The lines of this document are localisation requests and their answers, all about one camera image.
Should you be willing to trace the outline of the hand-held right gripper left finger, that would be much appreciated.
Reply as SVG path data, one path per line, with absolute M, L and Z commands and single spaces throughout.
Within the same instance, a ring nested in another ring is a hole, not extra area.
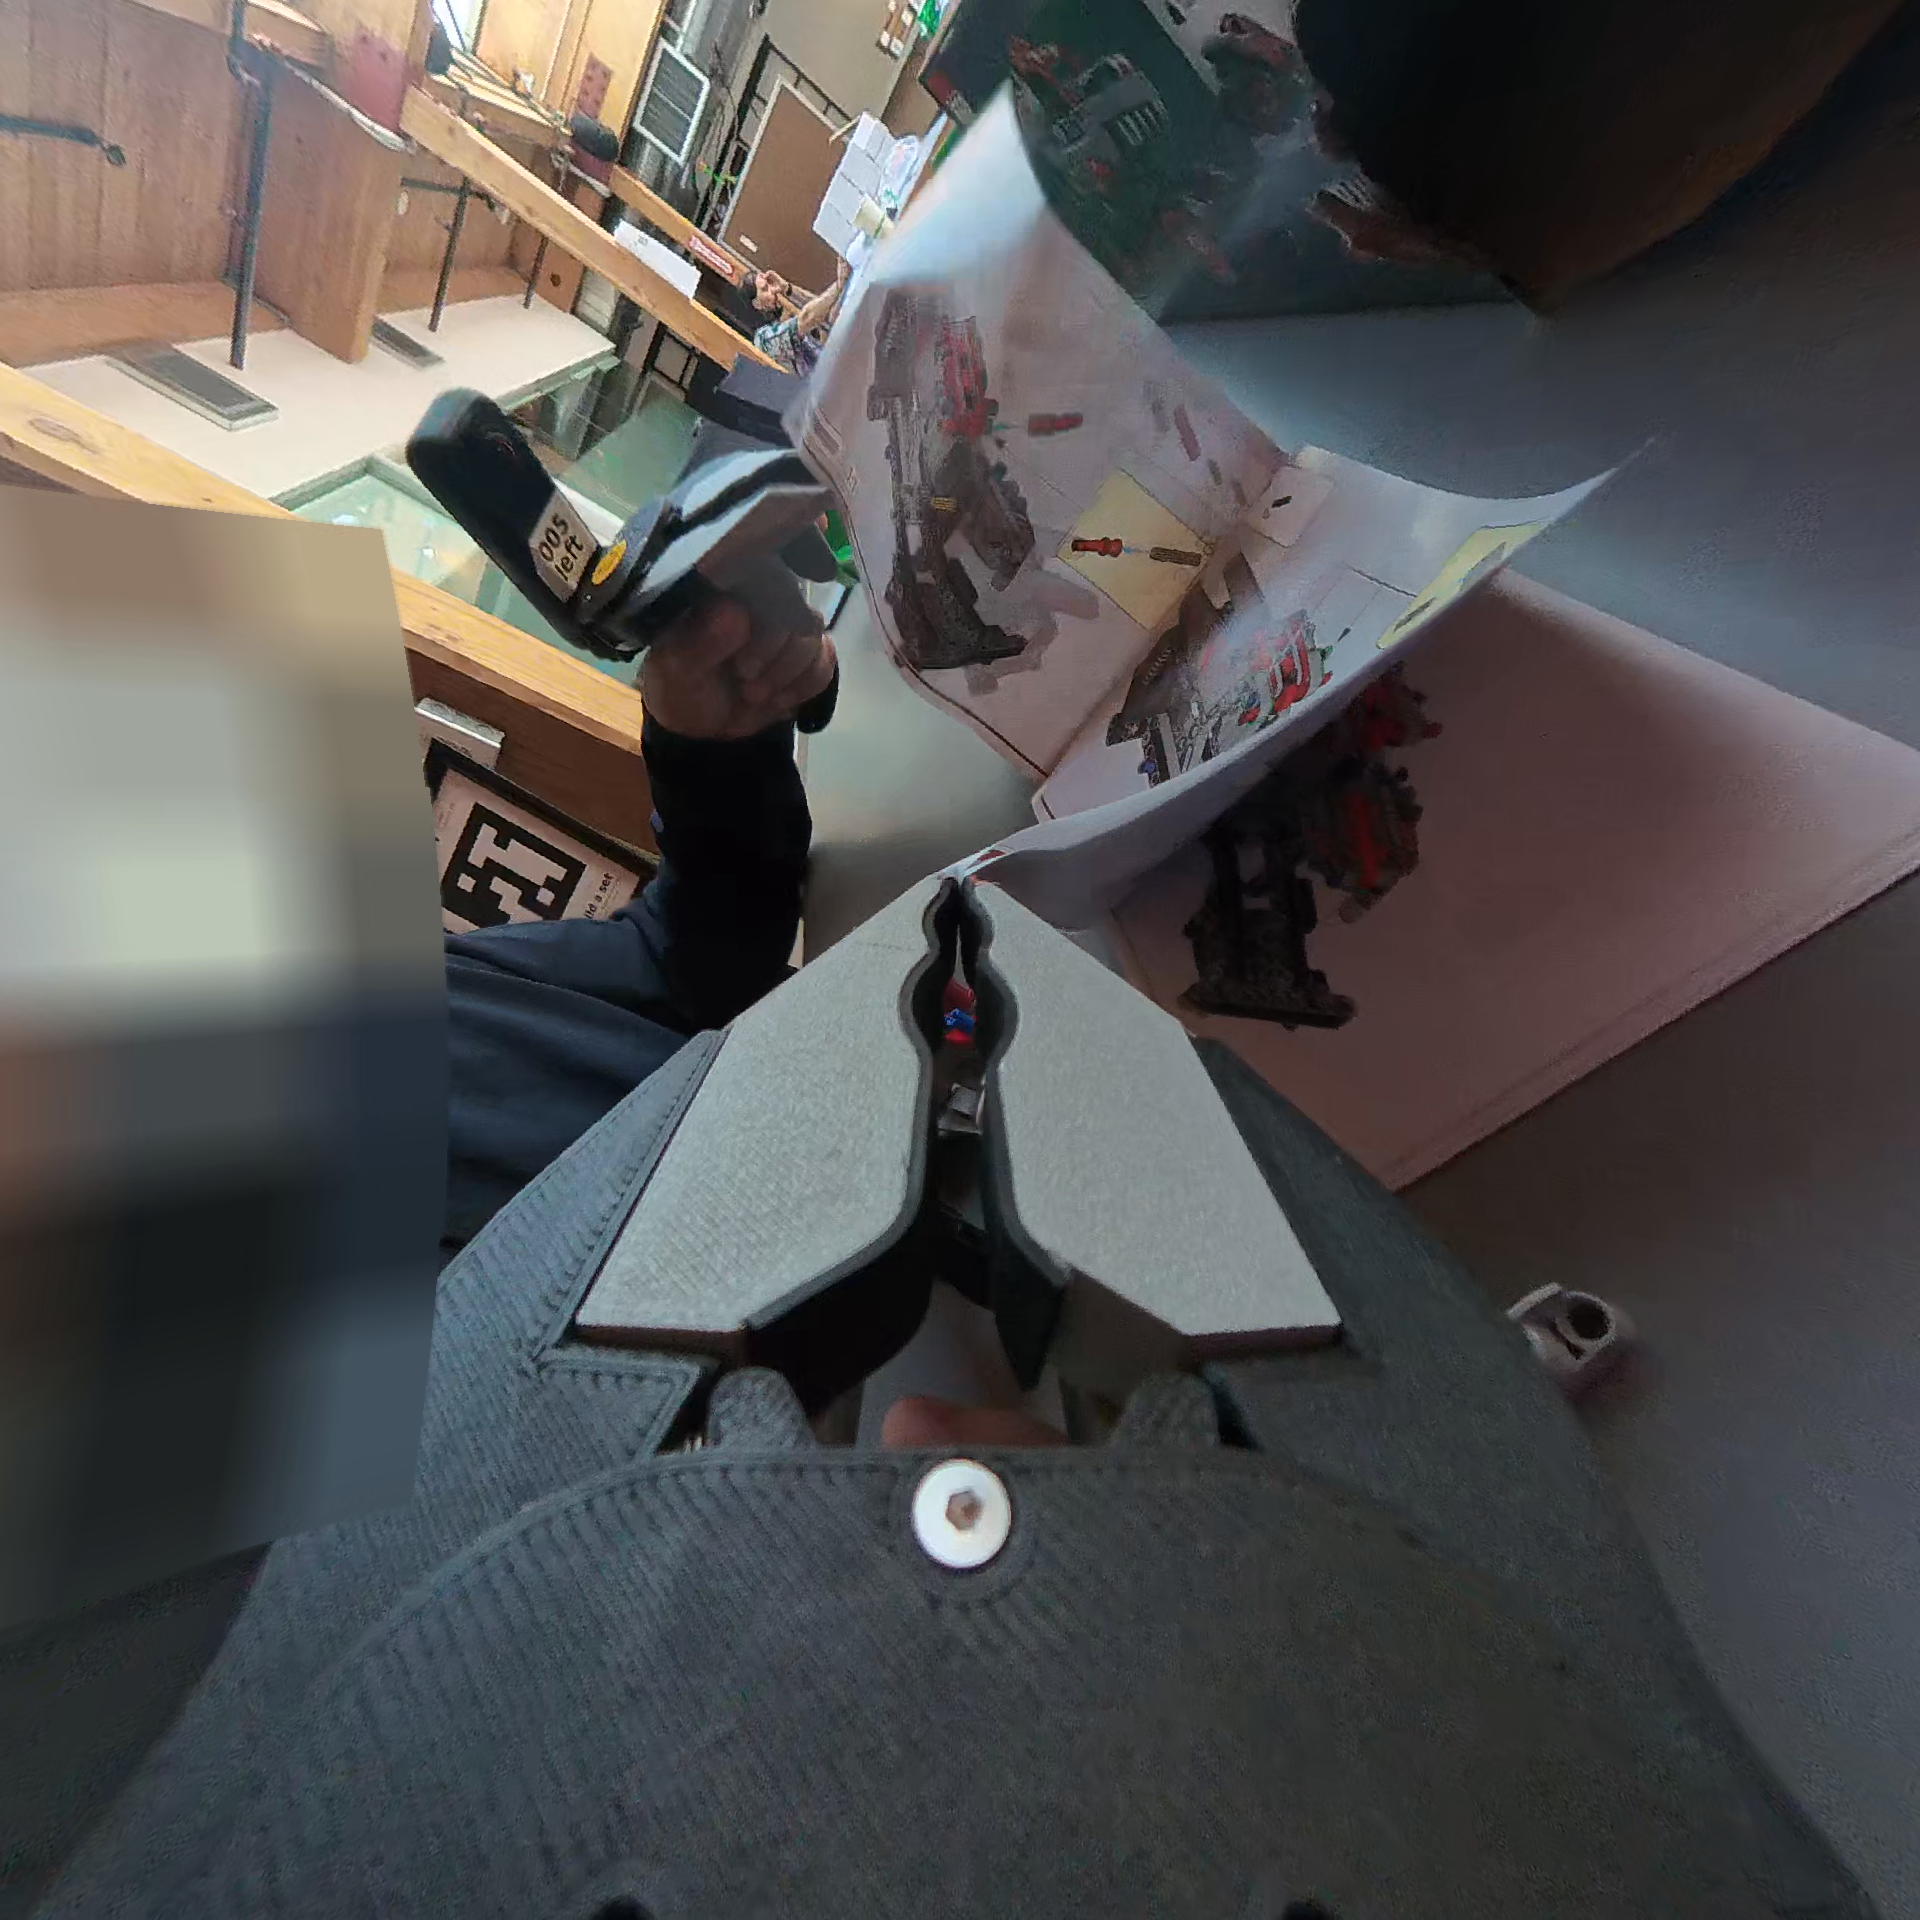
M 574 1325 L 773 1337 L 917 1223 L 953 974 L 953 880 L 922 880 L 732 1021 Z

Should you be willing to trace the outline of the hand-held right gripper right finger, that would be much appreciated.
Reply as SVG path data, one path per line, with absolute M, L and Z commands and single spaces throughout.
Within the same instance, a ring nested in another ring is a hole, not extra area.
M 1339 1312 L 1173 1015 L 1001 887 L 959 892 L 989 1302 L 1019 1384 L 1325 1346 Z

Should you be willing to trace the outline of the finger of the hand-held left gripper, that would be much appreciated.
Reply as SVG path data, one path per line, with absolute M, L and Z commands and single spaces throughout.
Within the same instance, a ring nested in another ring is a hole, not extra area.
M 821 493 L 805 460 L 786 446 L 717 449 L 690 463 L 663 496 L 666 521 L 721 521 L 782 490 Z
M 826 568 L 817 518 L 826 489 L 811 481 L 747 481 L 732 503 L 657 503 L 637 558 L 637 615 L 681 616 L 713 593 L 757 616 L 810 616 L 805 580 Z

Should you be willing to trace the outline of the lego instruction booklet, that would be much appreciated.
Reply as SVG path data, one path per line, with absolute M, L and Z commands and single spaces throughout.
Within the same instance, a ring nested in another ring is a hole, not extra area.
M 1041 782 L 969 871 L 1058 928 L 1611 480 L 1462 496 L 1278 446 L 1046 206 L 1007 87 L 854 284 L 789 432 L 897 671 Z

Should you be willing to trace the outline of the black red lego truck model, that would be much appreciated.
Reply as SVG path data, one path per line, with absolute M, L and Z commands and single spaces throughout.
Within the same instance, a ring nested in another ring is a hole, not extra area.
M 1367 916 L 1422 858 L 1423 804 L 1405 756 L 1436 738 L 1426 697 L 1394 665 L 1205 833 L 1212 874 L 1185 925 L 1205 1016 L 1334 1031 L 1355 1000 L 1311 962 L 1316 902 Z

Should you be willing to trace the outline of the person's left forearm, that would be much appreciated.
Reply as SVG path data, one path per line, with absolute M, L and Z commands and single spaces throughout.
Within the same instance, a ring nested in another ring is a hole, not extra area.
M 811 846 L 798 732 L 694 735 L 651 711 L 642 756 L 659 871 L 637 921 L 675 1013 L 722 1025 L 791 974 Z

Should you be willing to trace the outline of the small grey lego piece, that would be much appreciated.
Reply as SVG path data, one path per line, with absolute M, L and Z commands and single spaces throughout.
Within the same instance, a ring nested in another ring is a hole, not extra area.
M 1565 1401 L 1583 1398 L 1613 1375 L 1639 1341 L 1622 1309 L 1577 1287 L 1535 1287 L 1507 1306 L 1507 1319 L 1522 1329 Z

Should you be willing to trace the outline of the black lego set box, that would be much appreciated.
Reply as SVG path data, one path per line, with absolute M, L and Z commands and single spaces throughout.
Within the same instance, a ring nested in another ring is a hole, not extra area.
M 1299 41 L 1316 4 L 951 4 L 922 82 L 1011 105 L 1050 208 L 1166 325 L 1508 304 L 1353 156 Z

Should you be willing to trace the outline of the person's left hand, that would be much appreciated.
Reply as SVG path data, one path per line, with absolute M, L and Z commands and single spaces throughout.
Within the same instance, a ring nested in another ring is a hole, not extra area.
M 653 640 L 637 686 L 650 728 L 735 742 L 796 724 L 837 689 L 837 653 L 813 613 L 769 623 L 721 593 Z

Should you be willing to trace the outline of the stack of white boxes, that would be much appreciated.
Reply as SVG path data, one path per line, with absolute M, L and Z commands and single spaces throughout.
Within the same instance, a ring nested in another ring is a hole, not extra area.
M 932 137 L 942 129 L 943 119 L 926 134 L 897 134 L 863 112 L 835 137 L 837 165 L 811 231 L 851 269 L 893 229 L 931 159 Z

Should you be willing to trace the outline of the wooden beam structure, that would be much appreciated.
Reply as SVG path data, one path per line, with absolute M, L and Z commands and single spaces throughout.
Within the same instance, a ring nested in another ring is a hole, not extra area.
M 602 351 L 518 264 L 692 320 L 614 262 L 543 112 L 595 55 L 627 105 L 660 12 L 508 4 L 559 72 L 518 94 L 430 78 L 430 4 L 5 2 L 5 485 L 281 514 L 445 388 Z

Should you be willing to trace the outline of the black white marker tag board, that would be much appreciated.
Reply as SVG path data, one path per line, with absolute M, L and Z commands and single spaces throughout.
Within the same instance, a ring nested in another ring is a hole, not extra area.
M 435 804 L 445 932 L 602 922 L 659 871 L 653 852 L 574 820 L 444 741 L 428 745 L 422 777 Z

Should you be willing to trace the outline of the pink mat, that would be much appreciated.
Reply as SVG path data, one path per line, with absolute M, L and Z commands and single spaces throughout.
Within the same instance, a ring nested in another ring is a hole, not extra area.
M 1405 658 L 1420 856 L 1319 894 L 1339 1029 L 1197 1015 L 1182 854 L 1113 919 L 1129 977 L 1398 1191 L 1916 871 L 1918 756 L 1510 576 Z

